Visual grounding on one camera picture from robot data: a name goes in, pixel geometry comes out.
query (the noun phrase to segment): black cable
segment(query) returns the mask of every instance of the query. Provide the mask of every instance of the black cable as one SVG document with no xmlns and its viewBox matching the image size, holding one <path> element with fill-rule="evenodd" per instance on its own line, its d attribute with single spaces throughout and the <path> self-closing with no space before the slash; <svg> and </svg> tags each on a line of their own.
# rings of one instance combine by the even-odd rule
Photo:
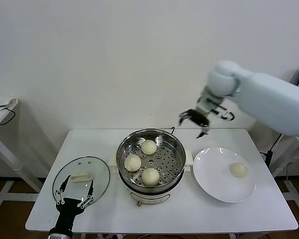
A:
<svg viewBox="0 0 299 239">
<path fill-rule="evenodd" d="M 12 113 L 13 113 L 13 116 L 12 116 L 7 122 L 5 122 L 5 123 L 0 123 L 0 125 L 5 125 L 5 124 L 9 123 L 9 122 L 15 117 L 15 112 L 14 112 L 14 111 L 12 111 L 12 110 L 10 110 L 10 109 L 8 109 L 8 108 L 4 108 L 4 109 L 6 109 L 6 110 L 12 112 Z"/>
<path fill-rule="evenodd" d="M 178 238 L 178 239 L 184 239 L 184 238 L 182 238 L 182 237 L 179 237 L 179 236 L 170 236 L 170 235 L 164 235 L 164 236 L 166 236 L 166 237 L 168 237 L 168 238 Z"/>
<path fill-rule="evenodd" d="M 276 141 L 274 142 L 273 146 L 271 146 L 270 151 L 273 150 L 274 146 L 276 145 L 276 143 L 278 142 L 279 138 L 281 137 L 282 133 L 279 134 L 278 138 L 276 139 Z"/>
</svg>

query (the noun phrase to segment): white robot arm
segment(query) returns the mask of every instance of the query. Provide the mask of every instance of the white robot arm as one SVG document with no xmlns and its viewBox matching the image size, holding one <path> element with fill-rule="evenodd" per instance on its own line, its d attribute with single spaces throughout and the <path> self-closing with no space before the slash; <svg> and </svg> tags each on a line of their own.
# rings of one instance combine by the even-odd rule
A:
<svg viewBox="0 0 299 239">
<path fill-rule="evenodd" d="M 233 120 L 234 115 L 220 106 L 224 98 L 275 131 L 299 136 L 299 87 L 270 75 L 250 72 L 231 61 L 221 61 L 210 71 L 196 109 L 183 112 L 180 124 L 184 119 L 192 120 L 202 127 L 198 136 L 201 137 L 209 130 L 209 114 Z"/>
</svg>

